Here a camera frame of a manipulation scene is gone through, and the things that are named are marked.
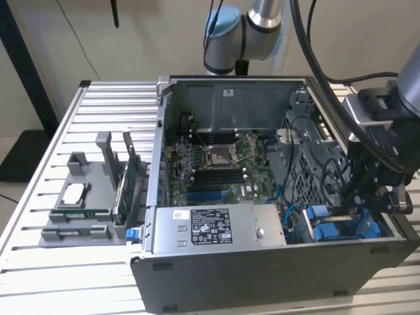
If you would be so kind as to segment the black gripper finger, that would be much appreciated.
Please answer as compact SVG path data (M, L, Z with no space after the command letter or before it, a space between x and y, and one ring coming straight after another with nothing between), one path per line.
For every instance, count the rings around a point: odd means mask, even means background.
M360 193L360 190L366 185L364 179L350 179L340 189L340 205L338 213L348 213L354 207L356 202L354 198Z
M380 187L367 198L367 208L370 211L388 215L410 215L413 213L413 203L403 184L393 186L391 190L385 186Z

